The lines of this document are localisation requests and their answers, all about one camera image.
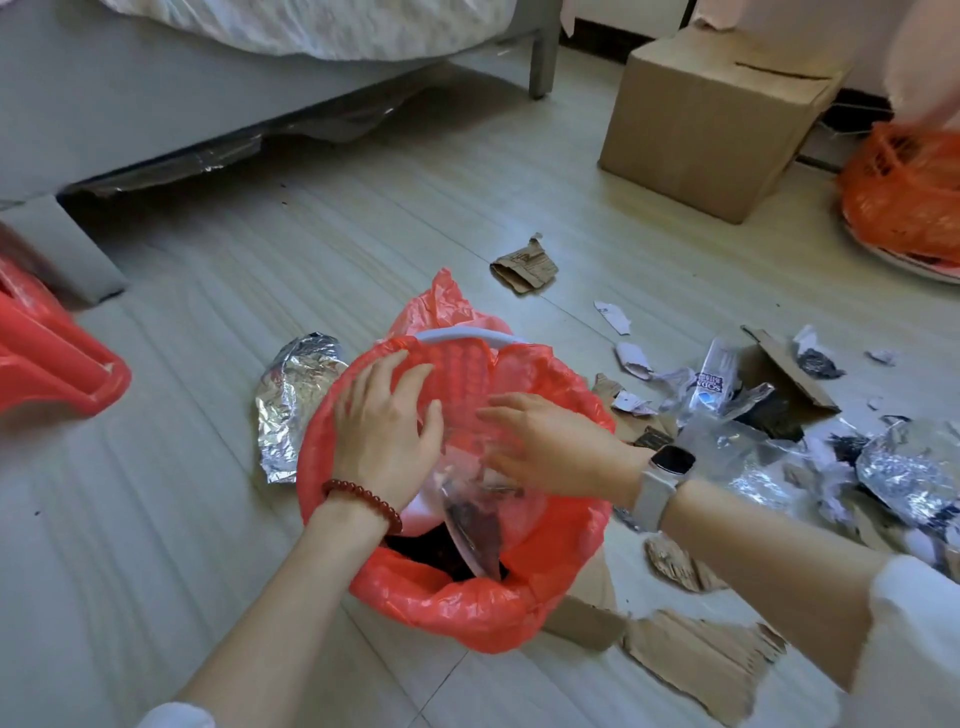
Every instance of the forearm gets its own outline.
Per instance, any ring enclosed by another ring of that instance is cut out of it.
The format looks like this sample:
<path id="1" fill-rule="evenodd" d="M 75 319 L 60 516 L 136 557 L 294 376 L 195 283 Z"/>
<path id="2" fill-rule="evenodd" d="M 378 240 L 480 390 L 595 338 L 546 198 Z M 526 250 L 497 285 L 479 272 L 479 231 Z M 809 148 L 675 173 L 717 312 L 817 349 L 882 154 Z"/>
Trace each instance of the forearm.
<path id="1" fill-rule="evenodd" d="M 218 728 L 290 725 L 340 599 L 386 530 L 359 500 L 334 496 L 317 509 L 178 700 L 208 710 Z"/>
<path id="2" fill-rule="evenodd" d="M 637 468 L 638 456 L 630 457 Z M 632 505 L 638 488 L 637 472 L 614 491 Z M 850 687 L 872 625 L 870 587 L 888 556 L 698 480 L 680 487 L 661 525 L 837 685 Z"/>

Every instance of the white bin handle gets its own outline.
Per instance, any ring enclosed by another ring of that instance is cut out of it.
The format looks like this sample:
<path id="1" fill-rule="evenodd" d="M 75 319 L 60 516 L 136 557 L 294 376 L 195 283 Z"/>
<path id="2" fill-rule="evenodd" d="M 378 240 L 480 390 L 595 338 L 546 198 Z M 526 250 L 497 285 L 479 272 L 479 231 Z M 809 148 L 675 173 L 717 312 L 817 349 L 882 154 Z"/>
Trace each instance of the white bin handle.
<path id="1" fill-rule="evenodd" d="M 491 349 L 503 349 L 511 344 L 526 344 L 523 339 L 509 333 L 477 327 L 429 328 L 414 335 L 424 344 L 437 344 L 454 339 L 483 339 Z"/>

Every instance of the torn cardboard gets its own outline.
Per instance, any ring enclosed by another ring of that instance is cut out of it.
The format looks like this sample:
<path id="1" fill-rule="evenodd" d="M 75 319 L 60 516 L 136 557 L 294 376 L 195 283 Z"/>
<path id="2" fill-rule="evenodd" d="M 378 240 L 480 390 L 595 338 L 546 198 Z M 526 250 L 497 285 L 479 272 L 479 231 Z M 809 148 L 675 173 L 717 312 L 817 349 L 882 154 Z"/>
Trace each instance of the torn cardboard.
<path id="1" fill-rule="evenodd" d="M 587 649 L 605 650 L 620 642 L 628 620 L 616 611 L 616 593 L 601 548 L 577 574 L 543 629 Z"/>
<path id="2" fill-rule="evenodd" d="M 676 542 L 661 533 L 647 539 L 643 551 L 651 568 L 688 592 L 707 594 L 729 588 L 713 569 L 702 561 L 691 559 Z"/>
<path id="3" fill-rule="evenodd" d="M 623 392 L 625 387 L 620 384 L 620 382 L 615 379 L 611 379 L 606 375 L 598 374 L 596 379 L 593 382 L 593 387 L 590 390 L 597 397 L 600 398 L 600 401 L 603 402 L 604 406 L 607 408 L 607 411 L 613 415 L 613 421 L 616 424 L 616 430 L 613 434 L 617 439 L 622 440 L 625 443 L 630 443 L 631 445 L 640 445 L 641 447 L 659 449 L 662 447 L 653 448 L 649 444 L 638 443 L 637 440 L 644 436 L 644 433 L 648 429 L 653 429 L 656 432 L 667 437 L 667 442 L 663 443 L 664 445 L 669 444 L 677 436 L 677 423 L 676 421 L 665 414 L 653 415 L 651 417 L 639 417 L 637 415 L 632 415 L 627 412 L 620 412 L 613 409 L 613 401 L 616 399 L 616 396 Z"/>
<path id="4" fill-rule="evenodd" d="M 718 624 L 672 610 L 631 619 L 623 646 L 727 726 L 750 717 L 760 681 L 786 651 L 783 638 L 766 625 Z"/>
<path id="5" fill-rule="evenodd" d="M 796 155 L 846 69 L 687 27 L 630 54 L 601 168 L 732 223 Z"/>
<path id="6" fill-rule="evenodd" d="M 490 270 L 517 293 L 530 293 L 553 280 L 560 269 L 540 244 L 540 234 L 530 238 L 525 248 L 502 255 Z"/>

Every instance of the right hand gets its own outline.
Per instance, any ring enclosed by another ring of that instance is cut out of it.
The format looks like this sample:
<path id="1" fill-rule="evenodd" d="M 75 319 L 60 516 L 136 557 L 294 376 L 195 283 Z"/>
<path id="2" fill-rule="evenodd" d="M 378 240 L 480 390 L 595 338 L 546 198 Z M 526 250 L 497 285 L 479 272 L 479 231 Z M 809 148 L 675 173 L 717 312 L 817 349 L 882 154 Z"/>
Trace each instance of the right hand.
<path id="1" fill-rule="evenodd" d="M 650 450 L 622 443 L 584 415 L 539 395 L 494 395 L 490 404 L 477 410 L 477 418 L 503 427 L 519 447 L 488 453 L 485 465 L 556 496 L 633 505 Z"/>

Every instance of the left hand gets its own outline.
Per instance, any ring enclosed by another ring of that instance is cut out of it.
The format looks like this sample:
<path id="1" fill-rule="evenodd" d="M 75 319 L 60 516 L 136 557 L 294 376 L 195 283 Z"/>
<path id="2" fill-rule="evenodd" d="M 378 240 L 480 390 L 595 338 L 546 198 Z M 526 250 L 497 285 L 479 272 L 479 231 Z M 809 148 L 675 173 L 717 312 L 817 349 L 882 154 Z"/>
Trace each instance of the left hand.
<path id="1" fill-rule="evenodd" d="M 392 353 L 371 364 L 334 407 L 337 448 L 331 477 L 366 488 L 397 511 L 413 500 L 437 464 L 444 438 L 439 400 L 430 402 L 417 432 L 417 400 L 432 364 L 405 372 L 390 391 L 394 369 L 407 354 Z"/>

